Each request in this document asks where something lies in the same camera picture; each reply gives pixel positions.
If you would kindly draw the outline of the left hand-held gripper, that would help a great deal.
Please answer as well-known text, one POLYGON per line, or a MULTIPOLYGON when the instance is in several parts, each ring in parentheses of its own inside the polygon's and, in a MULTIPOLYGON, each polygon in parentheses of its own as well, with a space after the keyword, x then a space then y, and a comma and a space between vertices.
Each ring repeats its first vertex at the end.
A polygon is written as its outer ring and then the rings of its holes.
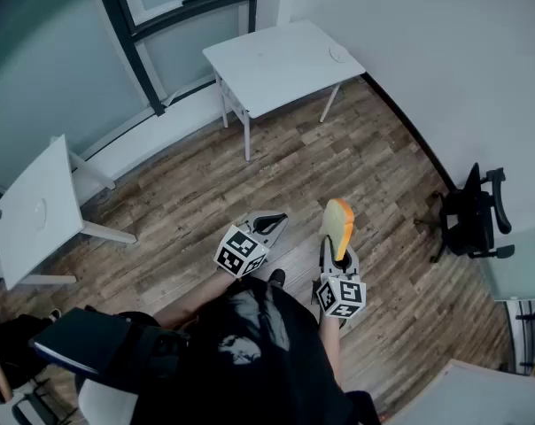
POLYGON ((250 274, 261 266, 288 221, 284 212, 252 212, 240 226, 230 226, 213 262, 235 278, 250 274))

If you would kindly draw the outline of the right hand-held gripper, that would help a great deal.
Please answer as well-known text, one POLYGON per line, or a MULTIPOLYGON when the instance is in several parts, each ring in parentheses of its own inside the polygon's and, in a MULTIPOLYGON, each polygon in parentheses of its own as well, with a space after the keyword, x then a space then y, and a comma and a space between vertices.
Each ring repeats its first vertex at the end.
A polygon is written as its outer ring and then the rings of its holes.
MULTIPOLYGON (((319 267, 322 273, 337 271, 329 236, 321 242, 319 267)), ((351 245, 346 247, 341 269, 343 274, 322 274, 313 282, 312 300, 319 305, 323 316, 347 321, 357 316, 367 303, 367 286, 361 281, 359 258, 351 245)))

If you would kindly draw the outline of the yellow sponge block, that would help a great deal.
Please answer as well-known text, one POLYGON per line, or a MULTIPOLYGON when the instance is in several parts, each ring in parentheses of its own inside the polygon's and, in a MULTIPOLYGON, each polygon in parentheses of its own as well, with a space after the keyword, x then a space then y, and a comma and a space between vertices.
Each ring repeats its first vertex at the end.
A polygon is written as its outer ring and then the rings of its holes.
POLYGON ((353 232, 353 222, 353 210, 343 198, 329 200, 322 216, 320 234, 330 238, 336 262, 345 256, 353 232))

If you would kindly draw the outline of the person's left forearm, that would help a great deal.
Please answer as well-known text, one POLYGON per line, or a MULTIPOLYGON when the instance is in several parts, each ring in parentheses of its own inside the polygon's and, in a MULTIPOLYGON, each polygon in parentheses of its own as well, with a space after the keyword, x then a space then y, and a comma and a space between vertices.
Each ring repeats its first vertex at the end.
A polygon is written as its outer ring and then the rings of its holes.
POLYGON ((220 297, 237 280, 235 276, 220 269, 199 285, 165 306, 153 316, 166 329, 180 328, 197 317, 198 311, 220 297))

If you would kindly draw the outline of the person's right forearm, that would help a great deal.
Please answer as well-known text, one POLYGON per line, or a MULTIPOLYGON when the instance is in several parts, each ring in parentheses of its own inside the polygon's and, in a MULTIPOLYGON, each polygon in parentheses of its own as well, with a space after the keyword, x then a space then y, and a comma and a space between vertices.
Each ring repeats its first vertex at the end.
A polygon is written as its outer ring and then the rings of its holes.
POLYGON ((340 320, 337 317, 329 317, 320 310, 319 337, 329 359, 335 381, 342 385, 340 367, 340 320))

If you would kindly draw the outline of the black office chair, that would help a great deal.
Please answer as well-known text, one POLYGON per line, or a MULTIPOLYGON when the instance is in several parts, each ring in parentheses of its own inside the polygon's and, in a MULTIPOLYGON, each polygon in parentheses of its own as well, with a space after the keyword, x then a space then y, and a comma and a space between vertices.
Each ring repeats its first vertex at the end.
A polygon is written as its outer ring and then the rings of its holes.
POLYGON ((414 220, 416 225, 441 230, 441 245, 438 253, 430 257, 431 263, 439 262, 446 250, 471 259, 509 259, 515 254, 513 244, 497 247, 494 242, 494 227, 503 235, 512 230, 501 194, 501 184, 505 180, 502 167, 482 176, 479 164, 475 164, 463 188, 431 194, 441 203, 438 220, 414 220))

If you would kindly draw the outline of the person's dark trousers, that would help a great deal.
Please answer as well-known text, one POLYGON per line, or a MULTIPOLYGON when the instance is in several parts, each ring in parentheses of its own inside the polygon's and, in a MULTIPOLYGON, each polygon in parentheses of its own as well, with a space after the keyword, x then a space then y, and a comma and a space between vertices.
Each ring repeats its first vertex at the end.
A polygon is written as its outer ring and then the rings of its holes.
POLYGON ((382 425, 370 394, 363 390, 353 390, 346 393, 353 403, 356 421, 359 425, 382 425))

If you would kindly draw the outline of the white square table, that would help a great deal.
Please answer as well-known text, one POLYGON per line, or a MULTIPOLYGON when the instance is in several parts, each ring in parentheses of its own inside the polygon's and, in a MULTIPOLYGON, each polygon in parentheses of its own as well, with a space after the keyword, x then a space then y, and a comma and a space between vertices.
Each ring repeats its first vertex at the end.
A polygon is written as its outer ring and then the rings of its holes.
POLYGON ((241 35, 203 49, 221 97, 223 125, 228 111, 244 127, 244 158, 251 157, 251 121, 303 97, 331 88, 323 123, 344 81, 366 72, 348 52, 343 64, 329 54, 340 45, 309 20, 241 35))

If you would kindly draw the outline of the glass top table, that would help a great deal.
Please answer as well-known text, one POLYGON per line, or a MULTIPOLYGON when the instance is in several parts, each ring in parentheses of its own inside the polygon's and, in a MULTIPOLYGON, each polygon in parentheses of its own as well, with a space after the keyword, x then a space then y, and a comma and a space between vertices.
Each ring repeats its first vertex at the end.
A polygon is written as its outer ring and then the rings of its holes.
POLYGON ((510 339, 508 371, 535 376, 535 227, 497 241, 498 254, 481 260, 492 299, 502 303, 510 339))

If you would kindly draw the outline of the white table with rounded corner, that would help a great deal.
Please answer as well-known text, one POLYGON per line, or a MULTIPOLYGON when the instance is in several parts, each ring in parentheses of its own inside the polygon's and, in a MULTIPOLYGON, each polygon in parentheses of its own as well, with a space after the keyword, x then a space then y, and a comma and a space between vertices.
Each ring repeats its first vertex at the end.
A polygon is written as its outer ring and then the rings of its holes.
POLYGON ((535 425, 535 377, 452 359, 384 425, 535 425))

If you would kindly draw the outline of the black flat box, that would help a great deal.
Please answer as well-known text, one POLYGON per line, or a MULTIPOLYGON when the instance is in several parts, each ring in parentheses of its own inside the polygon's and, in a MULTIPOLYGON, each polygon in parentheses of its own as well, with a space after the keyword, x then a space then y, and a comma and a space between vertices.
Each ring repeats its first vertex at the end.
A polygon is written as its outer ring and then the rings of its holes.
POLYGON ((132 325, 118 316, 74 308, 33 338, 35 352, 74 373, 100 375, 132 325))

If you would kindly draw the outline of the white rectangular table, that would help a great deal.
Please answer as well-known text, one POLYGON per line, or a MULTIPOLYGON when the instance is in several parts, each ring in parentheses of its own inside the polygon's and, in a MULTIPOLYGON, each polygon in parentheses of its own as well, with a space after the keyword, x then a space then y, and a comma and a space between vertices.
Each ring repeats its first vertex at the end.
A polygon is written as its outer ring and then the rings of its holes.
POLYGON ((82 170, 107 189, 115 182, 70 151, 66 138, 53 137, 43 151, 0 198, 0 265, 5 288, 18 284, 56 285, 76 282, 74 275, 38 274, 36 269, 65 243, 82 234, 118 243, 137 242, 133 234, 83 219, 72 176, 82 170), (33 213, 40 198, 47 205, 42 231, 33 213))

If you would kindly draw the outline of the white chair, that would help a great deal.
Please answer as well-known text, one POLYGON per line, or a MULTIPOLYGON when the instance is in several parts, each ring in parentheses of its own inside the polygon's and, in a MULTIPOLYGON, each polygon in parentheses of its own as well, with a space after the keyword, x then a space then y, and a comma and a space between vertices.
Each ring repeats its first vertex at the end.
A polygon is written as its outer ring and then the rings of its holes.
POLYGON ((89 425, 130 425, 138 396, 85 380, 78 394, 78 407, 89 425))

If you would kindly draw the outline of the black bag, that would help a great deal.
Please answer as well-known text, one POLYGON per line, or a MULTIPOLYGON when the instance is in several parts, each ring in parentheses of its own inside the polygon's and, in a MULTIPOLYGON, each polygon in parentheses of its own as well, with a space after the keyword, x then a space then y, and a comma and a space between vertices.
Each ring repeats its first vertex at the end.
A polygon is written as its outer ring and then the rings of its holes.
POLYGON ((6 392, 14 392, 32 381, 48 365, 33 349, 31 341, 57 319, 21 314, 0 323, 0 404, 6 392))

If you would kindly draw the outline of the black window frame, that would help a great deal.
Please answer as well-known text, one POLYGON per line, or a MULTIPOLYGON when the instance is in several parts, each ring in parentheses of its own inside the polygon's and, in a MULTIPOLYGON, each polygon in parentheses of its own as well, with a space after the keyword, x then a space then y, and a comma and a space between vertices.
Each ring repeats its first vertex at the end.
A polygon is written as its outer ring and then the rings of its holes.
POLYGON ((214 82, 203 49, 255 29, 257 0, 101 0, 119 51, 156 115, 214 82))

